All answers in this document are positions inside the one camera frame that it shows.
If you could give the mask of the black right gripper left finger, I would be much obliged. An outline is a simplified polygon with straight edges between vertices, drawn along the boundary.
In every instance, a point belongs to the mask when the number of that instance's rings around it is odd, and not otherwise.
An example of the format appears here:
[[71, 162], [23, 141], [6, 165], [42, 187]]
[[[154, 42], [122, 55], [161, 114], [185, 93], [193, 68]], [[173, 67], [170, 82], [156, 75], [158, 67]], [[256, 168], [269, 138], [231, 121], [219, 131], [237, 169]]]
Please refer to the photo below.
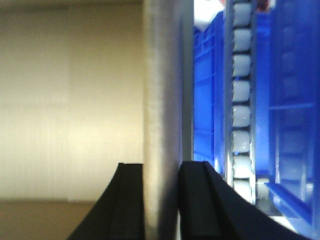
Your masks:
[[143, 165], [119, 163], [98, 201], [69, 240], [143, 240]]

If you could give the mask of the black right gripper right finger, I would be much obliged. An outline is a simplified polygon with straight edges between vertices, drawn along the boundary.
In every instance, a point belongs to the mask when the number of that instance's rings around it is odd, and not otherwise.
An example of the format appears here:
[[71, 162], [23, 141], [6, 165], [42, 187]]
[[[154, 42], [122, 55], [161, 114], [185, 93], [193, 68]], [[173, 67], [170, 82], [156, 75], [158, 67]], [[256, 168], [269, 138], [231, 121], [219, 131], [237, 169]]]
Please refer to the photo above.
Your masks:
[[185, 161], [178, 173], [178, 206], [183, 240], [311, 240], [307, 206], [290, 191], [268, 183], [283, 201], [280, 209], [295, 214], [292, 225], [280, 225], [243, 199], [207, 161]]

